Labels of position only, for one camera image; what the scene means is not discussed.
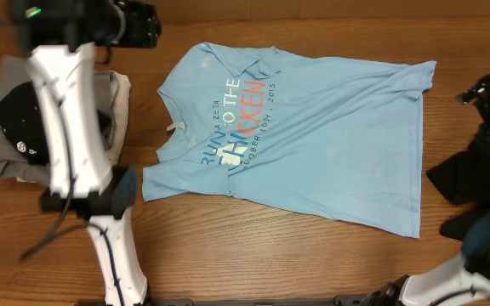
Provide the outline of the light blue printed t-shirt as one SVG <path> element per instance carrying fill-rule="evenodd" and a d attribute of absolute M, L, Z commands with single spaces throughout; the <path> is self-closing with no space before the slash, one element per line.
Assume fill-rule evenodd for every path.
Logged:
<path fill-rule="evenodd" d="M 435 69 L 197 44 L 158 89 L 171 137 L 142 195 L 231 196 L 416 238 Z"/>

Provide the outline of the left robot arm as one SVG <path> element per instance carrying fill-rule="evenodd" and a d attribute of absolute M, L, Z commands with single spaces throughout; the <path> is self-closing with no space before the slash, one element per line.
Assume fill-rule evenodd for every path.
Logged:
<path fill-rule="evenodd" d="M 19 0 L 9 4 L 26 69 L 36 90 L 48 143 L 45 212 L 83 220 L 105 285 L 104 304 L 149 306 L 132 230 L 138 191 L 133 167 L 105 155 L 94 98 L 95 49 L 154 48 L 162 27 L 156 7 L 141 1 Z"/>

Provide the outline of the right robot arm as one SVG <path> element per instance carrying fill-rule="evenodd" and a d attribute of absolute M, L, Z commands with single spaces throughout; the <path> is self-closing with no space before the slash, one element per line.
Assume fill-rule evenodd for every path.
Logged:
<path fill-rule="evenodd" d="M 404 275 L 364 296 L 360 305 L 464 305 L 490 299 L 490 74 L 456 99 L 473 104 L 482 122 L 466 150 L 426 175 L 452 204 L 476 204 L 440 228 L 441 235 L 460 241 L 460 252 L 429 272 Z"/>

